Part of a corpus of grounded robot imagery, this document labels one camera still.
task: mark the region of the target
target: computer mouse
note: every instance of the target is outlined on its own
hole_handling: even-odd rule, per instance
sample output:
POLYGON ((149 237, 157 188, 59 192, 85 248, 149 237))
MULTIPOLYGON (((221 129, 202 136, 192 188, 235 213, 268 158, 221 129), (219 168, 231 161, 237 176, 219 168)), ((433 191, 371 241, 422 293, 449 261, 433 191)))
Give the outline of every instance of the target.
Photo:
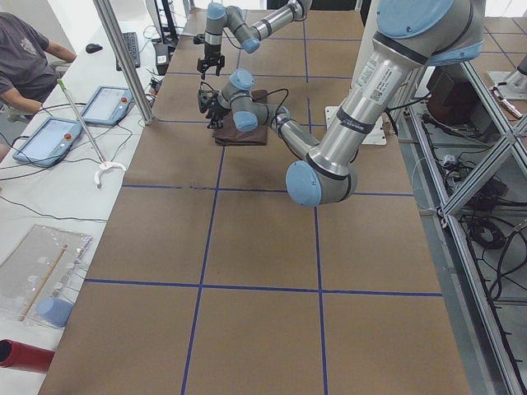
POLYGON ((87 46, 86 46, 86 52, 88 53, 95 53, 97 51, 100 51, 102 49, 102 47, 98 44, 93 44, 93 43, 89 43, 87 46))

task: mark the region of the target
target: keyboard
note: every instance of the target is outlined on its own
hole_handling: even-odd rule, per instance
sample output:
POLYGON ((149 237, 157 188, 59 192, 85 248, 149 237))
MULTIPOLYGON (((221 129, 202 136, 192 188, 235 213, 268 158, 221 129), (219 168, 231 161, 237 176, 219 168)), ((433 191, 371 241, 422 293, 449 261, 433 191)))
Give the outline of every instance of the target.
MULTIPOLYGON (((130 57, 132 58, 132 63, 135 66, 135 68, 141 67, 141 54, 139 53, 139 43, 138 43, 138 35, 135 31, 127 31, 126 33, 123 33, 124 43, 126 43, 126 46, 128 47, 128 52, 130 53, 130 57)), ((115 59, 115 66, 117 67, 117 71, 120 72, 122 70, 121 66, 119 65, 119 60, 117 58, 115 59)))

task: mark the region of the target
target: red cylinder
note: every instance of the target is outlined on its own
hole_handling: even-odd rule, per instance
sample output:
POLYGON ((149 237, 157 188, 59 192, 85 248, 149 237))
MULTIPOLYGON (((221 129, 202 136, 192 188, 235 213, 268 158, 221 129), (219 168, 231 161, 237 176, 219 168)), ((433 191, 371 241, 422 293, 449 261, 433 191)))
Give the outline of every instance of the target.
POLYGON ((0 367, 46 373, 54 351, 30 346, 13 340, 0 341, 0 367))

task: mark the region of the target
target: white robotic arm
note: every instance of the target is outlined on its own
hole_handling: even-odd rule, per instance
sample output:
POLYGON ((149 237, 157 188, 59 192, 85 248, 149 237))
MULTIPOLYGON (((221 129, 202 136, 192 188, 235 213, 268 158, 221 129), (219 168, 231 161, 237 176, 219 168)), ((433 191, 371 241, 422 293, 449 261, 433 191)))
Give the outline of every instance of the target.
POLYGON ((291 198, 306 207, 340 202, 357 186, 350 161, 408 73, 478 56, 484 10, 484 0, 381 0, 374 52, 320 142, 287 109, 255 104, 250 96, 254 80, 245 70, 236 70, 224 88, 208 97, 208 105, 201 100, 201 110, 209 109, 212 119, 232 111, 242 132, 271 126, 300 159, 287 171, 291 198))
POLYGON ((260 46, 260 41, 280 30, 293 21, 303 21, 311 8, 312 0, 289 0, 282 8, 264 19, 248 26, 238 7, 224 7, 217 2, 208 5, 207 27, 205 33, 194 37, 195 44, 205 44, 205 57, 198 60, 198 71, 202 79, 210 67, 216 67, 220 75, 225 66, 222 55, 223 29, 228 28, 247 53, 253 53, 260 46))

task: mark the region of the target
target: wooden stick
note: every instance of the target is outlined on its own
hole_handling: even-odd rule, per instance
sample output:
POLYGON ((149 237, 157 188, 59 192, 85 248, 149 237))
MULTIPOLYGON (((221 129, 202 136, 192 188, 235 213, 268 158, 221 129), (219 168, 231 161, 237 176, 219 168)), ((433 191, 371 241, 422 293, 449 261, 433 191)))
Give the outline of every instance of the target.
POLYGON ((22 310, 22 312, 18 316, 19 321, 24 321, 24 318, 26 318, 26 315, 30 312, 31 307, 33 307, 33 304, 35 304, 36 298, 39 297, 40 292, 44 289, 44 286, 46 285, 46 282, 48 282, 51 273, 53 273, 53 270, 55 270, 55 268, 57 267, 58 262, 63 257, 67 248, 68 246, 66 244, 63 245, 62 249, 60 250, 60 253, 58 253, 58 256, 55 258, 53 264, 49 267, 48 272, 44 277, 42 277, 42 281, 40 282, 39 287, 35 290, 35 294, 31 298, 30 303, 22 310))

